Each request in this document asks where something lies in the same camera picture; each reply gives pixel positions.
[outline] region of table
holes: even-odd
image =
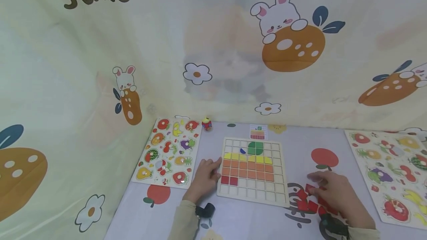
[[[197,165],[202,159],[217,159],[221,155],[225,136],[249,138],[249,124],[235,124],[235,127],[228,127],[228,124],[213,122],[213,130],[202,133]],[[339,158],[338,165],[332,170],[348,177],[360,200],[373,216],[377,229],[381,232],[381,239],[426,238],[425,230],[380,221],[343,130],[287,127],[281,134],[269,130],[268,140],[282,143],[288,183],[297,183],[303,187],[307,183],[313,184],[306,178],[307,173],[317,171],[317,164],[311,158],[311,151],[315,148],[329,149]],[[171,195],[165,203],[155,204],[151,208],[149,204],[143,202],[148,187],[148,184],[129,182],[105,240],[167,239],[175,208],[186,190],[171,189]],[[218,197],[216,191],[205,198],[200,206],[204,207],[208,202],[216,207],[212,226],[209,229],[200,226],[195,240],[205,237],[208,230],[213,230],[224,240],[324,239],[320,233],[320,217],[317,214],[306,214],[305,218],[310,222],[298,225],[297,221],[287,216],[302,218],[301,215],[299,213],[292,215],[290,210],[282,207]],[[207,219],[202,219],[200,223],[209,227]]]

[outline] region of blue leaf illustration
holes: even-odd
[[[313,22],[317,26],[322,26],[328,18],[328,8],[325,6],[318,7],[313,13]]]
[[[375,76],[373,78],[373,81],[374,82],[381,82],[382,80],[387,79],[388,76],[389,76],[388,74],[380,74],[380,75]]]
[[[119,94],[119,92],[117,92],[117,90],[115,88],[113,88],[113,93],[116,96],[116,99],[120,100],[120,94]]]
[[[399,71],[403,71],[404,69],[406,69],[406,68],[408,68],[409,67],[409,65],[411,65],[411,63],[412,63],[412,60],[407,60],[407,61],[405,61],[402,65],[400,65],[400,67],[398,68],[398,69],[396,69],[396,71],[394,71],[394,72],[399,72]]]
[[[324,33],[337,33],[345,26],[343,21],[333,21],[323,28]]]
[[[116,114],[119,114],[120,111],[122,111],[122,104],[121,103],[117,103],[117,105],[116,105]]]
[[[0,131],[0,149],[6,148],[18,140],[24,132],[24,126],[15,124]]]

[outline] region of beige sleeve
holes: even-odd
[[[199,217],[196,216],[196,205],[183,200],[176,208],[171,232],[168,240],[191,240],[199,227]]]
[[[348,227],[350,240],[380,240],[380,232],[373,229]]]

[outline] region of child's hand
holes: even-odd
[[[211,192],[211,190],[216,187],[219,178],[221,178],[221,174],[216,172],[221,162],[221,157],[215,162],[213,162],[212,159],[202,159],[194,175],[193,182],[182,200],[189,200],[197,204],[197,201],[199,201],[202,196]]]
[[[318,183],[326,190],[314,188],[309,192],[320,196],[328,204],[341,212],[348,220],[348,224],[355,228],[375,229],[375,222],[362,202],[354,192],[353,187],[345,176],[331,171],[318,171],[307,175],[309,179]]]

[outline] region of pattern card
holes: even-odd
[[[381,131],[345,134],[381,220],[427,230],[427,151],[421,141]]]
[[[249,126],[249,138],[267,140],[267,125],[251,124]]]
[[[157,119],[132,181],[187,189],[202,126],[186,119]]]
[[[289,207],[281,143],[226,137],[216,194]]]

